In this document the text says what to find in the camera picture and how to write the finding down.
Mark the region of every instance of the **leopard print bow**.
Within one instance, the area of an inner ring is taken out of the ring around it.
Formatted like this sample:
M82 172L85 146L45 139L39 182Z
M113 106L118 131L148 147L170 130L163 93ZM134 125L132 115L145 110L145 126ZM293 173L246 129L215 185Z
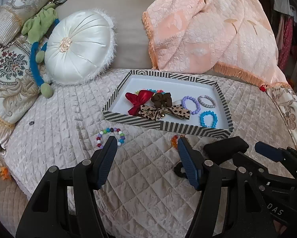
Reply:
M159 121L162 113L168 113L178 118L186 120L189 120L190 118L190 111L180 106L156 108L147 105L141 105L140 110L138 112L139 116L153 121Z

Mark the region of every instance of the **green plush toy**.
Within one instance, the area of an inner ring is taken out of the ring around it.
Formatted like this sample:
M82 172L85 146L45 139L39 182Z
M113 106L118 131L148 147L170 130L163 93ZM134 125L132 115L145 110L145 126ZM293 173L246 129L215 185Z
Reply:
M50 98L53 95L53 89L48 83L44 83L39 74L37 63L41 63L44 60L47 43L37 54L36 51L39 41L47 33L50 26L53 23L55 25L59 23L57 12L54 8L54 3L46 5L33 19L25 22L21 31L22 35L28 34L28 41L32 44L30 58L31 71L37 85L40 87L42 95L46 98Z

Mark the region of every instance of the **gray bracelet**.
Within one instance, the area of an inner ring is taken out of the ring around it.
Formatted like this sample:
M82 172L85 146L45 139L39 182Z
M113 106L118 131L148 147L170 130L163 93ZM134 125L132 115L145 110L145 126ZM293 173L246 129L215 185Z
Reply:
M212 102L212 105L207 105L204 102L202 102L202 100L201 100L202 98L206 98L206 99L210 100ZM198 102L200 103L200 105L202 105L203 107L206 107L206 108L215 108L216 107L216 103L214 102L214 99L209 96L199 96Z

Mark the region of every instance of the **small gray object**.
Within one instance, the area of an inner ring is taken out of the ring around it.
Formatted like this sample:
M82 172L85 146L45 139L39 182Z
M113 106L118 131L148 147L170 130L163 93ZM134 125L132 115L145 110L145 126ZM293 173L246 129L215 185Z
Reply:
M213 165L213 162L212 162L211 160L206 160L206 161L204 162L204 164L205 164L206 166L212 166L212 165Z
M202 98L206 98L206 99L210 100L212 102L212 105L207 105L206 103L202 102L202 100L201 100ZM200 105L202 105L203 107L206 107L206 108L215 108L216 107L216 103L214 102L214 99L209 96L199 96L198 102Z
M244 167L239 167L239 171L241 172L241 173L243 173L243 174L245 174L246 173L246 169L244 168Z
M90 160L90 159L85 159L85 160L82 162L82 164L83 164L84 166L90 165L90 164L91 164L91 160Z
M51 167L48 169L48 171L51 172L51 173L55 172L56 170L57 170L57 166L51 166Z

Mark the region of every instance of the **blue gripper pad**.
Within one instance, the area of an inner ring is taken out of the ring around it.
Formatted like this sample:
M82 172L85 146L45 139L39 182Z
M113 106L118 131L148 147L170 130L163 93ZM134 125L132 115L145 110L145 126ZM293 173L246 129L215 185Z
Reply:
M98 181L97 186L100 189L103 184L106 183L108 179L108 175L114 160L114 157L116 156L116 151L118 149L118 142L116 139L114 139L110 145L109 148L103 157L102 162L100 163L99 169L98 169Z
M254 149L257 153L269 158L270 160L273 160L274 162L280 162L284 159L281 150L274 148L264 142L257 142L254 146Z
M188 149L181 139L178 140L178 152L189 183L197 190L199 188L198 170L189 155Z

